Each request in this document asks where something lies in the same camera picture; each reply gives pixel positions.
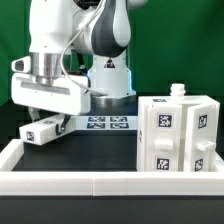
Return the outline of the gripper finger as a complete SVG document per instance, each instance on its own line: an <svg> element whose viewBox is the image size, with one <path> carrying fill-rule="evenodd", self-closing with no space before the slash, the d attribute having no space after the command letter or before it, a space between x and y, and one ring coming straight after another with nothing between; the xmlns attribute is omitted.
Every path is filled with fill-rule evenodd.
<svg viewBox="0 0 224 224"><path fill-rule="evenodd" d="M71 118L70 115L64 115L62 124L61 125L57 124L55 126L55 132L57 135L63 134L66 131L66 126L70 118Z"/></svg>
<svg viewBox="0 0 224 224"><path fill-rule="evenodd" d="M31 120L33 122L35 122L35 121L40 119L39 110L37 108L29 107L28 108L28 112L29 112L29 115L30 115Z"/></svg>

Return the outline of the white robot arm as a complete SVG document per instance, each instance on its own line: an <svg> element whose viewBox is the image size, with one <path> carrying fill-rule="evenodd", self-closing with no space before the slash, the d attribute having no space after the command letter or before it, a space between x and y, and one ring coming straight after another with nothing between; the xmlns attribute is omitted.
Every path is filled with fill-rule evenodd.
<svg viewBox="0 0 224 224"><path fill-rule="evenodd" d="M63 133L70 117L90 111L93 88L88 77L70 75L63 63L70 48L80 54L109 58L121 55L131 39L127 0L100 0L83 9L77 0L31 0L29 55L12 62L13 102L29 107L31 118L40 109L64 115L56 126Z"/></svg>

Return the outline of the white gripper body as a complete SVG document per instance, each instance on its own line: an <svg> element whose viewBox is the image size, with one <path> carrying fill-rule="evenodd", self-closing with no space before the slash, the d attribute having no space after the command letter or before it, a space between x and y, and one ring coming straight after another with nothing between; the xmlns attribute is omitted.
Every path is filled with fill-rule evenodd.
<svg viewBox="0 0 224 224"><path fill-rule="evenodd" d="M90 93L75 82L88 85L85 76L58 78L52 86L38 84L29 74L14 73L11 96L15 104L58 112L68 115L85 114L90 111Z"/></svg>

